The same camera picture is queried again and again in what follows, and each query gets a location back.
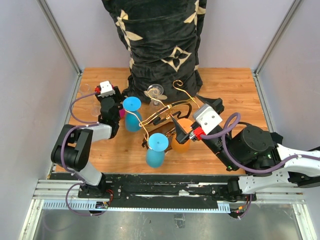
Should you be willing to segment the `black floral plush blanket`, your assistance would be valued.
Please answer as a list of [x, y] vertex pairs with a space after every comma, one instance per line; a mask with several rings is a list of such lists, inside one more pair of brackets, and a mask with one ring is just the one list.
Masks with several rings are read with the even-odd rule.
[[163, 100], [194, 97], [201, 89], [199, 47], [205, 0], [104, 0], [119, 39], [130, 53], [124, 97], [149, 103], [148, 87], [161, 85]]

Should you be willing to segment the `aluminium frame post left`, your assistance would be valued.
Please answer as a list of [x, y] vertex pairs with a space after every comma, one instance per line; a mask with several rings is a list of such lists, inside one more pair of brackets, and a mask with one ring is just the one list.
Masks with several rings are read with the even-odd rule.
[[82, 74], [82, 70], [74, 56], [74, 54], [72, 53], [72, 50], [69, 46], [69, 44], [67, 43], [64, 34], [61, 30], [61, 28], [58, 25], [58, 22], [56, 20], [56, 18], [54, 17], [54, 14], [49, 6], [49, 4], [47, 3], [46, 0], [36, 0], [38, 5], [40, 6], [45, 18], [47, 19], [51, 29], [53, 30], [58, 42], [60, 43], [66, 57], [68, 58], [70, 64], [72, 65], [73, 69], [76, 71], [77, 75], [80, 76]]

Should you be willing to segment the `black cloth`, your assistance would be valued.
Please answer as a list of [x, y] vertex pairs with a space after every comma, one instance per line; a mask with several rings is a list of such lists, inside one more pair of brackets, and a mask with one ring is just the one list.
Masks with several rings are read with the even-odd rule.
[[270, 136], [271, 136], [272, 141], [275, 144], [280, 144], [280, 145], [283, 144], [284, 137], [282, 135], [278, 134], [277, 132], [270, 132]]

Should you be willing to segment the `aluminium frame post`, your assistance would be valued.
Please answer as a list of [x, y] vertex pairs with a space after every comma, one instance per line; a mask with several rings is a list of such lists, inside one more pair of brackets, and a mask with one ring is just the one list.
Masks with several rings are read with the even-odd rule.
[[70, 64], [72, 65], [73, 69], [76, 71], [77, 75], [80, 76], [82, 74], [82, 70], [74, 56], [74, 54], [72, 53], [72, 50], [69, 46], [69, 44], [67, 43], [64, 34], [61, 30], [61, 28], [58, 25], [58, 22], [56, 20], [56, 18], [54, 17], [54, 14], [49, 6], [49, 4], [47, 3], [46, 0], [36, 0], [38, 5], [40, 6], [45, 18], [47, 19], [51, 29], [53, 30], [58, 42], [60, 43], [66, 57], [68, 58]]
[[294, 0], [290, 5], [287, 13], [285, 14], [282, 22], [280, 23], [278, 29], [276, 30], [270, 44], [268, 45], [266, 51], [264, 52], [261, 60], [259, 61], [257, 67], [253, 71], [254, 76], [258, 76], [262, 69], [264, 68], [265, 64], [267, 63], [269, 57], [271, 56], [272, 52], [274, 51], [275, 47], [279, 43], [280, 39], [282, 38], [283, 34], [285, 33], [286, 29], [290, 25], [291, 21], [293, 20], [295, 14], [297, 13], [298, 9], [302, 5], [303, 0]]

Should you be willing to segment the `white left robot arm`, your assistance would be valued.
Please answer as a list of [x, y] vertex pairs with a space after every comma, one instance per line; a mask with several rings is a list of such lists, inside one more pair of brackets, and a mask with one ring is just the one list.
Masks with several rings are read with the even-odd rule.
[[119, 130], [120, 111], [124, 100], [117, 86], [109, 81], [101, 82], [94, 93], [100, 103], [97, 121], [83, 121], [84, 125], [63, 126], [52, 149], [52, 163], [64, 168], [84, 183], [81, 187], [89, 196], [101, 198], [107, 193], [106, 176], [89, 161], [91, 145], [101, 140], [112, 139]]

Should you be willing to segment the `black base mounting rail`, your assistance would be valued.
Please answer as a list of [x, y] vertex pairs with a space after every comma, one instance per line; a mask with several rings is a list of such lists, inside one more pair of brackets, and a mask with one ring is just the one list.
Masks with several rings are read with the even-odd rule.
[[237, 175], [105, 174], [98, 186], [80, 186], [81, 199], [112, 198], [111, 206], [150, 209], [215, 208], [218, 201], [245, 202]]

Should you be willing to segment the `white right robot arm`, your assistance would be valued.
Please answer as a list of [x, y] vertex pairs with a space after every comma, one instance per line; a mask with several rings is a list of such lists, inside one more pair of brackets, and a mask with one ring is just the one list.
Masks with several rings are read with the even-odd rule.
[[225, 185], [212, 188], [214, 197], [236, 202], [252, 200], [259, 190], [294, 186], [315, 188], [320, 185], [320, 149], [303, 151], [282, 145], [283, 137], [245, 123], [244, 128], [232, 135], [241, 124], [241, 115], [233, 113], [220, 127], [220, 114], [225, 107], [221, 98], [197, 98], [203, 105], [193, 114], [191, 125], [184, 129], [178, 120], [173, 123], [176, 141], [182, 145], [188, 140], [202, 141], [226, 166], [228, 171], [245, 170], [244, 176], [231, 177]]

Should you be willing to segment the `clear wine glass back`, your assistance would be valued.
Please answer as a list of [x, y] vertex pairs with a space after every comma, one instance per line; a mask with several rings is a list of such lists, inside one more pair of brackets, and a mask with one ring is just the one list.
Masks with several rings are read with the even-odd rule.
[[160, 84], [151, 84], [147, 89], [147, 95], [151, 97], [149, 106], [154, 109], [159, 109], [161, 103], [158, 101], [164, 92], [164, 88]]

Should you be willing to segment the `magenta wine glass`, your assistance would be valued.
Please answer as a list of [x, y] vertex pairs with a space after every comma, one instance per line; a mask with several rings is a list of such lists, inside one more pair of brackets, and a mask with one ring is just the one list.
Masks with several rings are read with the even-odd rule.
[[[122, 95], [122, 100], [117, 100], [116, 99], [116, 102], [121, 104], [123, 100], [124, 100], [124, 97]], [[124, 110], [122, 105], [119, 108], [119, 116], [120, 116], [121, 119], [125, 116], [125, 110]]]

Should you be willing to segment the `blue wine glass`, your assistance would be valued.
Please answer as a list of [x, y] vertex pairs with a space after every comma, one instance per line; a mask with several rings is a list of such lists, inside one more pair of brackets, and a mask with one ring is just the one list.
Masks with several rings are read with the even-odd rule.
[[139, 113], [141, 108], [141, 101], [139, 98], [130, 96], [123, 101], [123, 108], [125, 110], [125, 128], [129, 132], [137, 132], [141, 129], [140, 121], [142, 121], [142, 116]]
[[169, 146], [168, 138], [162, 133], [152, 134], [148, 141], [146, 163], [152, 168], [159, 168], [165, 160], [165, 150]]

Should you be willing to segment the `blue wine glass front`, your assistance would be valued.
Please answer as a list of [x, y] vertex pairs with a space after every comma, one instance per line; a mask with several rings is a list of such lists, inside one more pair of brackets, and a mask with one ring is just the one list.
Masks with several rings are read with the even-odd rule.
[[148, 141], [146, 163], [152, 168], [159, 168], [165, 160], [165, 150], [169, 146], [168, 138], [162, 133], [152, 134]]

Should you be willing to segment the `blue wine glass left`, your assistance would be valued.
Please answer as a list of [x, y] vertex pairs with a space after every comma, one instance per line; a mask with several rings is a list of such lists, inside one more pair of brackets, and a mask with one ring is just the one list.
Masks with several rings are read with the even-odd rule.
[[129, 132], [137, 132], [141, 129], [140, 121], [142, 121], [142, 116], [139, 113], [141, 108], [141, 101], [139, 98], [130, 96], [123, 101], [123, 108], [125, 110], [125, 128]]

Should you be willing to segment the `aluminium frame post right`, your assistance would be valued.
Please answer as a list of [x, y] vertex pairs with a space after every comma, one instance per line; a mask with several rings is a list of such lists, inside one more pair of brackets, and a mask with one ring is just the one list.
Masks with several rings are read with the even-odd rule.
[[267, 63], [269, 57], [271, 56], [272, 52], [274, 51], [275, 47], [279, 43], [280, 39], [282, 38], [283, 34], [285, 33], [286, 29], [290, 25], [291, 21], [293, 20], [295, 14], [297, 13], [298, 9], [302, 5], [303, 0], [294, 0], [290, 5], [287, 13], [285, 14], [282, 22], [280, 23], [278, 29], [276, 30], [270, 44], [268, 45], [266, 51], [264, 52], [261, 60], [259, 61], [257, 67], [253, 71], [254, 76], [258, 76], [262, 69], [264, 68], [265, 64]]

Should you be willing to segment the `clear wine glass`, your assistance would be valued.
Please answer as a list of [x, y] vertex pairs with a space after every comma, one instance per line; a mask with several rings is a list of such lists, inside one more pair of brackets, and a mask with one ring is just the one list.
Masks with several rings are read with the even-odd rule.
[[147, 95], [151, 97], [149, 106], [154, 109], [159, 109], [161, 103], [158, 101], [164, 92], [164, 88], [160, 84], [151, 84], [147, 89]]
[[[83, 97], [92, 94], [94, 91], [88, 84], [81, 84], [78, 92], [80, 93], [80, 96]], [[101, 105], [94, 95], [87, 96], [86, 98], [81, 99], [80, 102], [87, 105], [86, 108], [92, 116], [97, 117], [100, 114]]]

